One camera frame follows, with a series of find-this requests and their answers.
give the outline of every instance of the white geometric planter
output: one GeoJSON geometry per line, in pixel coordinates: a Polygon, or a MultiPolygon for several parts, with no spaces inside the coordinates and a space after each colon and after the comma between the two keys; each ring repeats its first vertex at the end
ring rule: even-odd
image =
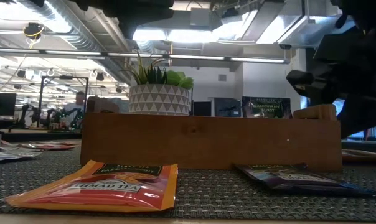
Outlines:
{"type": "Polygon", "coordinates": [[[131,114],[189,115],[189,91],[162,84],[136,85],[130,88],[131,114]]]}

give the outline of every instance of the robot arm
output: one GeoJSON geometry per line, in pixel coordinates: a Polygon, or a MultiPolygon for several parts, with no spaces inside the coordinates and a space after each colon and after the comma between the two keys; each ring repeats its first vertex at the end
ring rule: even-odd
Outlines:
{"type": "Polygon", "coordinates": [[[376,126],[376,0],[331,0],[343,14],[336,27],[352,16],[356,29],[325,35],[314,55],[313,71],[293,70],[286,77],[293,88],[310,98],[310,105],[345,99],[337,119],[341,138],[376,126]]]}

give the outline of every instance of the ahmad tea label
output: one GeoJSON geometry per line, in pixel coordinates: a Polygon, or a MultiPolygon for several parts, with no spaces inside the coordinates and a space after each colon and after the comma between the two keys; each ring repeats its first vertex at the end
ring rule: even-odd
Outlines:
{"type": "Polygon", "coordinates": [[[125,192],[138,192],[141,186],[129,184],[122,180],[105,180],[93,183],[75,183],[67,190],[114,190],[125,192]]]}
{"type": "Polygon", "coordinates": [[[133,172],[140,174],[159,175],[162,171],[161,166],[127,166],[127,165],[114,165],[105,164],[98,169],[94,174],[111,174],[115,172],[133,172]]]}

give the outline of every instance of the cable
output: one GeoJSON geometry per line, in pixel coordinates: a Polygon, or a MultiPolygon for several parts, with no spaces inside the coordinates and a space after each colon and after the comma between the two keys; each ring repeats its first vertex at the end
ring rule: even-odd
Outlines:
{"type": "Polygon", "coordinates": [[[197,2],[197,1],[190,1],[190,2],[188,3],[187,7],[186,7],[186,11],[188,10],[189,5],[190,5],[191,3],[193,3],[193,2],[196,3],[196,4],[198,4],[198,5],[200,6],[200,8],[203,9],[203,6],[202,6],[199,2],[197,2]]]}
{"type": "Polygon", "coordinates": [[[11,80],[15,77],[15,75],[18,73],[18,71],[19,71],[19,69],[20,69],[22,63],[24,63],[25,59],[26,59],[26,55],[24,56],[24,59],[23,59],[23,60],[21,61],[21,63],[19,64],[18,68],[15,70],[14,74],[8,79],[8,81],[7,81],[2,87],[0,87],[0,91],[1,91],[6,85],[8,85],[8,83],[11,82],[11,80]]]}
{"type": "Polygon", "coordinates": [[[26,34],[25,33],[25,29],[26,29],[26,27],[24,27],[24,29],[23,29],[23,31],[24,31],[24,34],[25,34],[25,36],[26,37],[35,37],[35,36],[38,36],[39,34],[41,34],[42,32],[43,32],[43,30],[44,30],[44,27],[43,28],[41,28],[41,30],[40,31],[38,31],[37,33],[35,33],[35,34],[26,34]]]}
{"type": "MultiPolygon", "coordinates": [[[[31,37],[34,37],[34,40],[33,40],[32,43],[30,44],[29,49],[32,49],[32,48],[33,48],[33,45],[35,45],[36,43],[38,43],[38,42],[36,42],[36,39],[37,39],[37,37],[39,36],[39,34],[41,34],[41,32],[43,32],[43,30],[44,30],[44,27],[41,29],[40,32],[38,32],[38,33],[36,33],[36,34],[34,34],[34,35],[30,35],[31,37]]],[[[19,66],[17,67],[17,69],[15,70],[14,74],[8,79],[8,81],[7,81],[2,87],[0,87],[0,91],[1,91],[6,85],[8,85],[8,83],[11,82],[11,80],[15,77],[15,75],[18,73],[19,69],[21,68],[22,64],[23,64],[24,61],[26,60],[26,57],[27,57],[27,55],[25,54],[23,60],[21,61],[21,63],[20,63],[19,66]]]]}

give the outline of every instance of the potted plant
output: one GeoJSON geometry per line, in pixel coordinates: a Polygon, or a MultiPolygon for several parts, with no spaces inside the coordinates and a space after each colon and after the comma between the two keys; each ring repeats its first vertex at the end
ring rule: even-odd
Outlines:
{"type": "Polygon", "coordinates": [[[165,68],[156,67],[162,60],[155,60],[145,67],[139,56],[138,69],[128,64],[128,71],[137,82],[136,86],[130,88],[130,113],[178,116],[189,114],[189,90],[192,89],[194,80],[186,77],[184,72],[166,71],[165,68]]]}

